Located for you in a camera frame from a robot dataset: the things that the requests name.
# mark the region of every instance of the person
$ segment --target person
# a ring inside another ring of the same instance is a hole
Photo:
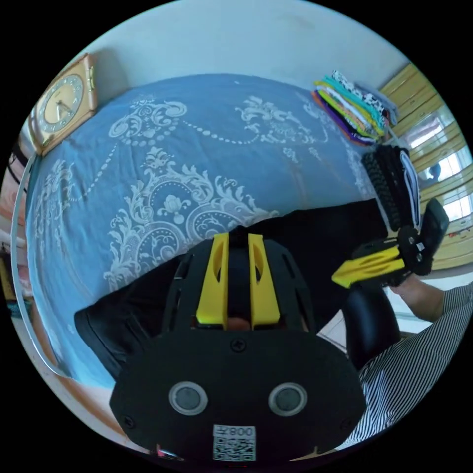
[[[360,370],[367,409],[339,449],[369,439],[407,415],[440,378],[472,317],[473,282],[443,291],[411,275],[391,290],[417,318],[432,324],[390,346]]]
[[[440,174],[442,172],[442,167],[440,163],[434,164],[429,168],[429,173],[431,177],[427,177],[426,179],[419,177],[419,189],[424,190],[427,187],[430,187],[436,184],[439,181]]]

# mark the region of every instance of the wooden clock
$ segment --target wooden clock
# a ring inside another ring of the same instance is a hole
[[[36,153],[45,156],[96,109],[93,58],[84,54],[51,82],[28,117]]]

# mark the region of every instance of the hand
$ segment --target hand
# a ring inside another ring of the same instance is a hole
[[[413,290],[418,288],[420,282],[421,281],[417,275],[411,274],[399,286],[397,287],[389,286],[389,288],[391,289],[391,291],[394,292],[394,294],[397,294],[398,296],[402,296],[403,294],[406,294],[407,292],[412,292]]]
[[[444,291],[426,284],[415,274],[411,274],[398,287],[391,287],[391,290],[401,296],[419,319],[435,322],[442,316]]]

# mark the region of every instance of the white cable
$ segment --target white cable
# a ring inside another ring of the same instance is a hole
[[[25,170],[23,172],[23,175],[21,176],[20,184],[19,184],[19,189],[18,193],[16,195],[15,199],[15,206],[13,207],[13,217],[11,219],[11,249],[10,249],[10,258],[11,258],[11,273],[13,277],[13,287],[15,289],[15,295],[16,295],[16,300],[18,303],[18,307],[20,309],[20,314],[21,318],[23,319],[23,323],[25,324],[26,331],[28,335],[30,336],[30,339],[33,343],[33,346],[35,347],[39,357],[43,361],[43,363],[54,373],[57,374],[58,376],[62,376],[65,378],[70,378],[62,369],[60,369],[57,366],[54,366],[49,358],[46,356],[46,354],[43,351],[43,348],[41,344],[39,343],[38,338],[36,337],[36,334],[34,333],[34,328],[31,324],[30,318],[28,316],[28,311],[25,306],[25,301],[23,299],[23,293],[21,290],[21,282],[20,282],[20,275],[18,273],[18,259],[17,259],[17,251],[16,251],[16,238],[18,234],[18,214],[20,212],[20,204],[21,204],[21,199],[23,197],[23,190],[25,188],[25,182],[26,179],[28,178],[28,175],[30,174],[30,169],[31,166],[33,165],[33,162],[37,158],[37,154],[34,154],[30,159],[28,159],[28,162],[26,164]]]

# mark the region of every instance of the blue bedspread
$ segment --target blue bedspread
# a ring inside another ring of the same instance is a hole
[[[215,233],[374,196],[308,91],[228,74],[126,92],[41,162],[27,214],[34,298],[77,381],[113,379],[74,313]]]

